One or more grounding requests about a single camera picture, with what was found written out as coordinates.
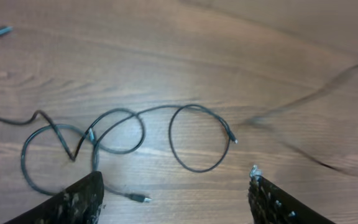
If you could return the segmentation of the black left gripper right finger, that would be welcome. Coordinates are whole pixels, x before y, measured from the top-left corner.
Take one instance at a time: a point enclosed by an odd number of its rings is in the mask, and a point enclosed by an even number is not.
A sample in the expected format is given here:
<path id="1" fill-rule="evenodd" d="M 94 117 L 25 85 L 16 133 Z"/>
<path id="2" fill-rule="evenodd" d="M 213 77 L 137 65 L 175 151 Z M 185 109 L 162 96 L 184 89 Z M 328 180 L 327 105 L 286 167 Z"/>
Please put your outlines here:
<path id="1" fill-rule="evenodd" d="M 257 165 L 249 177 L 248 199 L 255 224 L 334 224 L 263 177 Z"/>

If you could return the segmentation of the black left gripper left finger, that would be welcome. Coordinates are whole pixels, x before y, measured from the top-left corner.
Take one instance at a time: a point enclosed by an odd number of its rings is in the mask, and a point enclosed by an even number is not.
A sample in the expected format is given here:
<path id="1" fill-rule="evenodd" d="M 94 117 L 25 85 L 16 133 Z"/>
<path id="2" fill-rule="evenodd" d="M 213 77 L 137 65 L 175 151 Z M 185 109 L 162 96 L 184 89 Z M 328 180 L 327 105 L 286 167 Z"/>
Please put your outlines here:
<path id="1" fill-rule="evenodd" d="M 97 224 L 103 198 L 103 176 L 94 171 L 6 224 Z"/>

